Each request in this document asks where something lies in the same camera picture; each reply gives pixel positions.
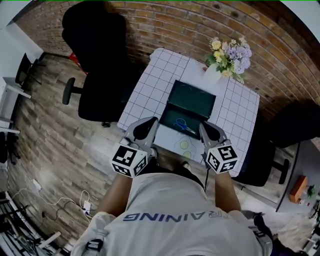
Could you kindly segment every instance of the brick wall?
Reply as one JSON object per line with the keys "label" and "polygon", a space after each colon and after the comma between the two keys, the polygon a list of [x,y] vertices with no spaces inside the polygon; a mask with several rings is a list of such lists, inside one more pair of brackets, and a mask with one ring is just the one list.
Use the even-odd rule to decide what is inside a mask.
{"label": "brick wall", "polygon": [[[16,23],[45,52],[68,56],[71,50],[61,37],[61,20],[76,3],[36,2]],[[320,104],[320,71],[314,50],[319,49],[318,41],[313,41],[312,34],[285,5],[266,5],[241,1],[106,3],[109,10],[127,20],[130,57],[145,64],[158,47],[203,62],[211,37],[229,40],[245,36],[253,50],[246,84],[261,95],[260,109],[270,119],[295,100]]]}

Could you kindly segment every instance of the green circle drawing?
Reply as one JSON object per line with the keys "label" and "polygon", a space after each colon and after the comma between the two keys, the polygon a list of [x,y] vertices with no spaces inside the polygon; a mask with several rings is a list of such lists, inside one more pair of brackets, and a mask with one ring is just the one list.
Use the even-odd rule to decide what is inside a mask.
{"label": "green circle drawing", "polygon": [[180,142],[180,148],[182,148],[183,150],[186,150],[189,147],[189,143],[186,140],[183,140]]}
{"label": "green circle drawing", "polygon": [[183,156],[186,157],[186,158],[191,158],[191,152],[186,151],[186,152],[183,153]]}

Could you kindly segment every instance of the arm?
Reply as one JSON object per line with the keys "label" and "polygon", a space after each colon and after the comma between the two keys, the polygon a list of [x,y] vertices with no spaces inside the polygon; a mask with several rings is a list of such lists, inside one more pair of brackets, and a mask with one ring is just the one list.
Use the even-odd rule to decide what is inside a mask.
{"label": "arm", "polygon": [[241,211],[240,202],[228,172],[215,175],[215,206],[226,213]]}
{"label": "arm", "polygon": [[131,190],[132,178],[117,174],[101,200],[96,212],[106,212],[118,217],[124,213]]}

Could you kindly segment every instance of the shirt sleeve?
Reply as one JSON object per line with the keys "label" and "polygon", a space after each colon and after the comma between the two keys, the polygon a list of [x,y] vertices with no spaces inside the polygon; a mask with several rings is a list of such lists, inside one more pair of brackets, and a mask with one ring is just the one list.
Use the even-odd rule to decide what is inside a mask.
{"label": "shirt sleeve", "polygon": [[249,228],[255,235],[256,240],[261,246],[262,255],[270,256],[272,252],[272,240],[266,234],[259,231],[259,229],[255,225],[251,225],[248,219],[238,210],[232,210],[228,213],[228,215],[233,218],[240,225],[244,225]]}
{"label": "shirt sleeve", "polygon": [[[100,239],[104,241],[104,237],[108,235],[105,227],[111,223],[116,217],[106,212],[98,212],[91,220],[88,228],[84,231],[79,240],[75,243],[70,256],[86,255],[86,245],[89,241]],[[102,246],[102,251],[105,251],[105,245]]]}

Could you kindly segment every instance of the flower bouquet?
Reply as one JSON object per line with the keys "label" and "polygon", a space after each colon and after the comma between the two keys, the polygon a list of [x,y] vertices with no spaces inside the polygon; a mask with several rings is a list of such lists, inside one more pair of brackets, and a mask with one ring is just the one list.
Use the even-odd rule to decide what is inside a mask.
{"label": "flower bouquet", "polygon": [[250,67],[249,58],[252,55],[249,44],[242,37],[239,42],[232,39],[230,42],[221,42],[218,37],[210,40],[211,53],[205,55],[209,65],[216,64],[216,71],[224,77],[232,77],[244,84],[243,73]]}

